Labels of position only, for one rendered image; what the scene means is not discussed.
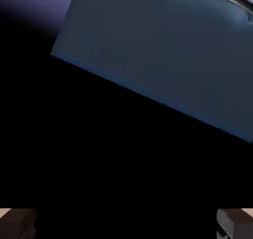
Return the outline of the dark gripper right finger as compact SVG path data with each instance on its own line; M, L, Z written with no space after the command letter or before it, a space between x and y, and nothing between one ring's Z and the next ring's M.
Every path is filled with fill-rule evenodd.
M217 239L253 239L253 208L218 209Z

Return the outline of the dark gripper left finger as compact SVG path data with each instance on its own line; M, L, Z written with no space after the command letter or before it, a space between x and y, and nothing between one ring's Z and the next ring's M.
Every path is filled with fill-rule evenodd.
M27 208L0 208L0 239L37 239L36 211Z

